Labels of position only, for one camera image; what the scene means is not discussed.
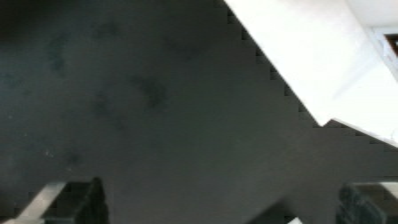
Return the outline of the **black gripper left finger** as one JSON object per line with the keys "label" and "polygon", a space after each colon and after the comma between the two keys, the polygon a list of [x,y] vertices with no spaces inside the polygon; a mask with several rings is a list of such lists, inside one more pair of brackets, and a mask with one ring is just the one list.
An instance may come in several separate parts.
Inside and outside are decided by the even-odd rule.
{"label": "black gripper left finger", "polygon": [[101,179],[48,183],[14,224],[110,224]]}

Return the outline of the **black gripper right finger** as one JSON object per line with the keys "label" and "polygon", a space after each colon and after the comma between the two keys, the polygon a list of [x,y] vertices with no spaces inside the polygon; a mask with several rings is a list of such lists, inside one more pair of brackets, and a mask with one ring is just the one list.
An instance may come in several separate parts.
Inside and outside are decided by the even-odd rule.
{"label": "black gripper right finger", "polygon": [[398,182],[341,186],[336,224],[398,224]]}

